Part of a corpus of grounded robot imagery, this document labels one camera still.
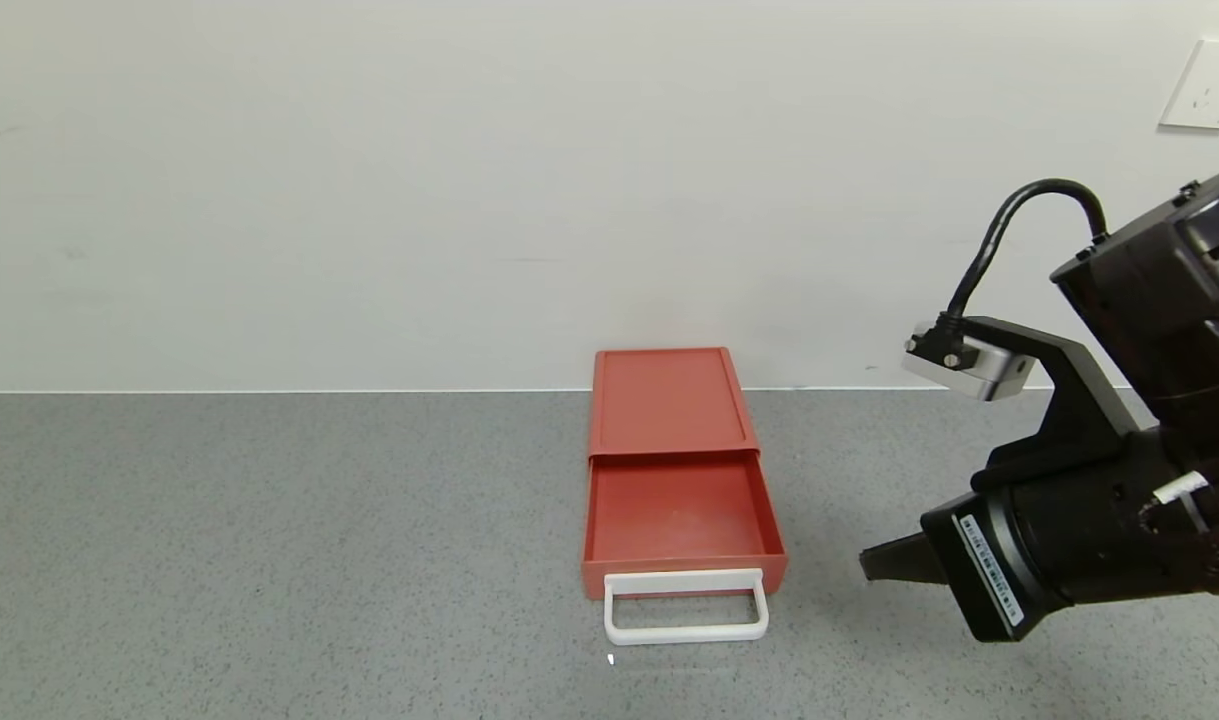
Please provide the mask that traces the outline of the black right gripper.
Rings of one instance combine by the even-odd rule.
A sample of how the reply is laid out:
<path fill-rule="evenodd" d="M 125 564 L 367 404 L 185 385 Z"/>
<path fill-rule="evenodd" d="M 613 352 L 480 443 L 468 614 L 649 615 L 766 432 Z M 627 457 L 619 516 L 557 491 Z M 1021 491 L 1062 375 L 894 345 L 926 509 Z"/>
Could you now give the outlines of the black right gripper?
<path fill-rule="evenodd" d="M 981 642 L 1015 642 L 1072 605 L 1170 595 L 1175 577 L 1139 512 L 1171 482 L 1128 454 L 972 491 L 924 512 L 923 532 L 859 552 L 869 582 L 950 585 Z"/>

